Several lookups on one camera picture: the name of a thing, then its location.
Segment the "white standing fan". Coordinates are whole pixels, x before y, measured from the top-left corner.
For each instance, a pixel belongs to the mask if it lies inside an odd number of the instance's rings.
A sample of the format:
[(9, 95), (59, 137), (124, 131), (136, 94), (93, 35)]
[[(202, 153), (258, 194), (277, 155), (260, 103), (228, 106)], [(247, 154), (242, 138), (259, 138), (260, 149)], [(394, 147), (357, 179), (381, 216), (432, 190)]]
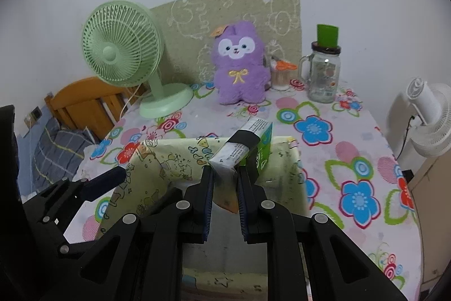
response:
[(444, 155), (450, 150), (450, 86), (443, 83), (430, 85), (417, 76), (410, 80), (405, 95), (416, 114), (407, 122), (404, 140), (396, 160), (402, 155), (408, 140), (422, 157)]

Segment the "green cup on jar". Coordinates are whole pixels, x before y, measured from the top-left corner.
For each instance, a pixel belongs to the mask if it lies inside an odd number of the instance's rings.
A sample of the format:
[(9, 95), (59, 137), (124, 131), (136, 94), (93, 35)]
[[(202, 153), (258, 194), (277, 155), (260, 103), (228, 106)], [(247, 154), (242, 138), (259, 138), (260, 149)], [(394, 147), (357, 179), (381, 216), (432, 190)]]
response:
[(339, 28), (334, 25), (317, 25), (317, 45), (325, 48), (338, 47)]

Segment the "glass mason jar mug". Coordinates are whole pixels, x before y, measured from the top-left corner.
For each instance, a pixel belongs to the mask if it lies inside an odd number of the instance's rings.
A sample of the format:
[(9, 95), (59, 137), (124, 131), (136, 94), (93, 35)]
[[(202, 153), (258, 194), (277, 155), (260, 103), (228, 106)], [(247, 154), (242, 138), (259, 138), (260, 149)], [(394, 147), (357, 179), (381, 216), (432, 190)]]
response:
[(312, 53), (302, 56), (298, 75), (308, 85), (307, 95), (313, 102), (331, 104), (335, 101), (341, 68), (341, 47), (311, 43)]

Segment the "yellow cartoon fabric storage box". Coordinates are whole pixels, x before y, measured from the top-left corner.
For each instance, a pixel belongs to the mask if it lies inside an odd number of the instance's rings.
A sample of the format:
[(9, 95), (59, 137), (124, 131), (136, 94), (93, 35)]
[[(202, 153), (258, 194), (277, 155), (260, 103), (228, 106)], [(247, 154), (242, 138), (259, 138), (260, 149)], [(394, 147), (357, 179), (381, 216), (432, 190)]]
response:
[[(184, 138), (138, 145), (126, 164), (127, 177), (113, 191), (96, 236), (102, 237), (127, 213), (147, 215), (170, 189), (185, 190), (200, 181), (202, 169), (225, 138)], [(257, 180), (267, 197), (306, 215), (306, 171), (293, 137), (275, 137), (269, 153), (257, 160)], [(209, 236), (203, 245), (185, 245), (182, 295), (186, 300), (266, 300), (264, 245), (246, 245), (239, 228), (232, 184), (218, 182), (213, 195)]]

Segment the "floral tablecloth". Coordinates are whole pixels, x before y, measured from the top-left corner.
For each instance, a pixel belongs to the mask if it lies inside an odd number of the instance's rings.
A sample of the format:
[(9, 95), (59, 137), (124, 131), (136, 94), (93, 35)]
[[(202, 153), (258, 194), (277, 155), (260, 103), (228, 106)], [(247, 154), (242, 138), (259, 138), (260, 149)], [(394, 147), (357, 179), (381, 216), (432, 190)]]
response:
[[(104, 139), (85, 150), (76, 179), (93, 179), (126, 167), (146, 140), (225, 138), (250, 118), (273, 124), (275, 137), (293, 137), (306, 171), (309, 212), (322, 213), (371, 258), (409, 300), (421, 288), (421, 235), (407, 181), (361, 99), (342, 87), (335, 101), (309, 100), (302, 82), (285, 92), (269, 90), (259, 104), (219, 104), (212, 83), (195, 84), (190, 103), (170, 115), (146, 119), (129, 110)], [(84, 203), (65, 231), (70, 243), (92, 241), (114, 190)]]

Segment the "green desk fan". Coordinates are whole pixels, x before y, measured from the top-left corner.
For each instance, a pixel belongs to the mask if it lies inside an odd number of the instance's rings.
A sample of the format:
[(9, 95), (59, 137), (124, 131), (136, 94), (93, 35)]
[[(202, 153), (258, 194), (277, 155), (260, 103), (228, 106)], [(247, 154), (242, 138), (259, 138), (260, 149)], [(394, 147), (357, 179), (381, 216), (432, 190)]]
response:
[(149, 85), (150, 92), (139, 103), (143, 118), (170, 115), (193, 98), (188, 85), (161, 82), (162, 33), (150, 9), (141, 4), (118, 0), (98, 6), (83, 27), (82, 51), (103, 82), (116, 87)]

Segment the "grey plaid pillow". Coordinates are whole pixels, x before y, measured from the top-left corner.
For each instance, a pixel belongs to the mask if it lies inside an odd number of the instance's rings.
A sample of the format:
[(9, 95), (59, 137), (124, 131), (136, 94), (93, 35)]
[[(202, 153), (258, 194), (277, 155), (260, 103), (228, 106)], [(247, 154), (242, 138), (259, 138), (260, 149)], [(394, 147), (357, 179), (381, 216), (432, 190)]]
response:
[(31, 160), (31, 189), (42, 192), (62, 179), (72, 181), (85, 149), (99, 143), (88, 128), (69, 129), (51, 118), (45, 125)]

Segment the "purple plush toy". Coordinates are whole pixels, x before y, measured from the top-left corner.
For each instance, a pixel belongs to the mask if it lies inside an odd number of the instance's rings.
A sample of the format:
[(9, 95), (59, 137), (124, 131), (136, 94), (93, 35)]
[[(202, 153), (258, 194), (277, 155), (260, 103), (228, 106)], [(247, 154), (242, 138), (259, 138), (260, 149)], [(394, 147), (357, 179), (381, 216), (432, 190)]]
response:
[(225, 26), (215, 37), (211, 60), (219, 104), (240, 101), (259, 104), (265, 100), (271, 74), (264, 65), (264, 43), (252, 22), (239, 21)]

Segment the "wall power socket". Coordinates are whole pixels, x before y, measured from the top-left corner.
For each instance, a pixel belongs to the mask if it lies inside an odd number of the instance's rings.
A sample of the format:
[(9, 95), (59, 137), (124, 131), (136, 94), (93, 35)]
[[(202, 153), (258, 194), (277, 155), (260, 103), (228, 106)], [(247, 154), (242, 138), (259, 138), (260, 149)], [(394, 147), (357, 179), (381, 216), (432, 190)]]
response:
[(31, 111), (30, 116), (37, 122), (42, 116), (41, 109), (39, 107), (34, 108)]

